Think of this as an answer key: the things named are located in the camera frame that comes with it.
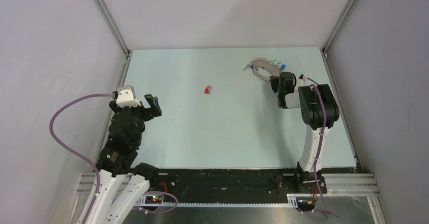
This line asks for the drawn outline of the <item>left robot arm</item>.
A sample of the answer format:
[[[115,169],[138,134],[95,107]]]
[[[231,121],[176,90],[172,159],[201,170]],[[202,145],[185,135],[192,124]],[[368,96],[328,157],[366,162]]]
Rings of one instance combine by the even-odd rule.
[[[96,163],[96,179],[78,223],[122,223],[136,201],[159,188],[158,169],[147,163],[132,167],[145,122],[162,115],[158,98],[145,95],[149,108],[134,96],[118,95],[109,103],[114,112],[108,140]]]

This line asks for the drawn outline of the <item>large metal keyring plate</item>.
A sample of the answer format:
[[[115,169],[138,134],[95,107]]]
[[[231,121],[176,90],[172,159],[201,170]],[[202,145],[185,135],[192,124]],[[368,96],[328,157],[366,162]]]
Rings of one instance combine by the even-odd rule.
[[[264,58],[264,57],[255,57],[248,64],[245,65],[244,70],[251,69],[252,73],[263,81],[270,81],[270,76],[280,76],[282,72],[280,70],[280,61],[278,66],[272,64],[273,60]],[[253,69],[253,66],[258,67],[258,71]]]

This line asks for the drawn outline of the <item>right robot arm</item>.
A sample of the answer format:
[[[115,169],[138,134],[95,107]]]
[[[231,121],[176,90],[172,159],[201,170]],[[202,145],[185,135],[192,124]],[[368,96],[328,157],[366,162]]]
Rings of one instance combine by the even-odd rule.
[[[303,153],[294,175],[278,180],[278,192],[313,193],[323,183],[321,157],[327,135],[339,120],[340,111],[328,84],[319,84],[291,72],[270,76],[271,89],[279,108],[299,108],[306,126]]]

